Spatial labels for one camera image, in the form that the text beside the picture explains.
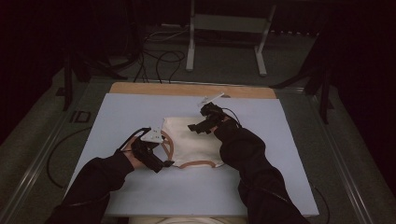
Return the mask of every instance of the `metal frame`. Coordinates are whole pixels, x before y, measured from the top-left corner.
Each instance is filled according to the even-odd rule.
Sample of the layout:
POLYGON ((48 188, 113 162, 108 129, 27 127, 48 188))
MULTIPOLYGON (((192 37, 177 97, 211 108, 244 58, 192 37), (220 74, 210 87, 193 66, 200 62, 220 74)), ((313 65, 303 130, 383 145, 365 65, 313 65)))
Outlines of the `metal frame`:
POLYGON ((0 223, 12 223, 12 220, 17 215, 18 211, 22 207, 22 204, 28 197, 35 182, 41 174, 42 169, 45 167, 45 161, 50 154, 50 151, 55 146, 56 140, 59 137, 64 124, 68 121, 72 112, 77 108, 78 102, 83 96, 87 87, 88 84, 86 83, 78 84, 73 94, 76 100, 70 103, 70 105, 67 107, 68 109, 62 113, 57 122, 53 125, 46 142, 43 143, 42 147, 38 150, 37 155, 23 175, 21 182, 11 195, 9 201, 5 203, 5 206, 2 208, 0 212, 0 223))
POLYGON ((264 48, 265 40, 267 39, 270 31, 275 11, 276 6, 272 6, 268 18, 266 19, 195 14, 195 0, 191 0, 190 44, 187 54, 186 70, 191 72, 194 67, 195 29, 236 31, 262 34, 262 41, 258 46, 255 46, 254 53, 256 55, 256 61, 259 68, 259 75, 261 77, 267 76, 267 70, 262 57, 262 49, 264 48))

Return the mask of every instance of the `hand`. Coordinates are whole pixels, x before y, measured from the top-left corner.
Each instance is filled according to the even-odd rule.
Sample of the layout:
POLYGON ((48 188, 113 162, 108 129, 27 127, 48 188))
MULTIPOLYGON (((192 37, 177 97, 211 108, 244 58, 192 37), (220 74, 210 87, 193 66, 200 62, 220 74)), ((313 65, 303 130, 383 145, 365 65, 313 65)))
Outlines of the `hand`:
POLYGON ((139 167, 143 167, 145 166, 145 164, 143 164, 143 162, 141 162, 140 160, 138 160, 135 156, 134 153, 132 153, 132 143, 134 142, 134 140, 136 139, 136 137, 133 137, 128 144, 125 146, 125 148, 123 148, 121 151, 123 152, 123 154, 126 156, 126 158, 128 158, 129 162, 132 164, 132 166, 137 169, 139 167))

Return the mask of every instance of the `black jacket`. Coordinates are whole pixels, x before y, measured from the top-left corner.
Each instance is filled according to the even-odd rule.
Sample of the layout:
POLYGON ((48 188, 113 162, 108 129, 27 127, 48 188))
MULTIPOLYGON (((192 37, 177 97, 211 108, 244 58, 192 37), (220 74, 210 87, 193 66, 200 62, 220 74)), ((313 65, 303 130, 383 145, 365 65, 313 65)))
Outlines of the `black jacket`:
POLYGON ((294 206, 282 174, 265 157, 264 142, 227 120, 214 132, 222 142, 221 159, 239 171, 238 186, 250 224, 309 223, 294 206))
MULTIPOLYGON (((265 158, 265 144, 258 136, 236 128, 231 121, 217 128, 215 135, 222 142, 221 158, 241 176, 238 189, 247 207, 248 223, 308 223, 291 202, 282 174, 265 158)), ((120 189, 133 170, 122 153, 89 161, 47 223, 100 223, 109 192, 120 189)))

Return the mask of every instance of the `white cloth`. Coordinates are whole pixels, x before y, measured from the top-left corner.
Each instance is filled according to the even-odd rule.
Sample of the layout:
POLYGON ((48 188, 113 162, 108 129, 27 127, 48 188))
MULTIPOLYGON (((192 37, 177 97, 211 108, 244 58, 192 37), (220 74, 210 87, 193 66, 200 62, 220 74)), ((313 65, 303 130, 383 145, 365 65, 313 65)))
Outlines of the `white cloth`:
POLYGON ((129 224, 247 224, 243 217, 130 217, 129 224))
POLYGON ((219 167, 224 162, 221 160, 219 149, 221 142, 213 133, 196 133, 190 131, 188 125, 203 121, 199 118, 165 118, 163 132, 168 134, 174 145, 171 158, 174 166, 185 168, 187 166, 212 166, 219 167))

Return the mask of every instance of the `white board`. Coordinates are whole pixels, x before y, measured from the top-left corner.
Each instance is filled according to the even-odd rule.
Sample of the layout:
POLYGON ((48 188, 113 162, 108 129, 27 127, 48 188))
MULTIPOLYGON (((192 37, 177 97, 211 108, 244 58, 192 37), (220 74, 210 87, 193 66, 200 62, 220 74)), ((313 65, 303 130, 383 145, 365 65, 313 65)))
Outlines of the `white board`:
MULTIPOLYGON (((198 117, 202 97, 109 93, 99 110, 72 181, 94 157, 108 157, 136 130, 162 127, 166 117, 198 117)), ((294 144, 282 105, 275 99, 219 98, 213 102, 231 109, 243 127, 267 145, 266 156, 285 178, 287 191, 304 216, 318 208, 294 144)), ((160 147, 154 152, 164 159, 160 147)), ((110 216, 245 216, 240 201, 238 173, 219 168, 163 168, 158 174, 138 169, 127 175, 124 186, 111 193, 110 216)))

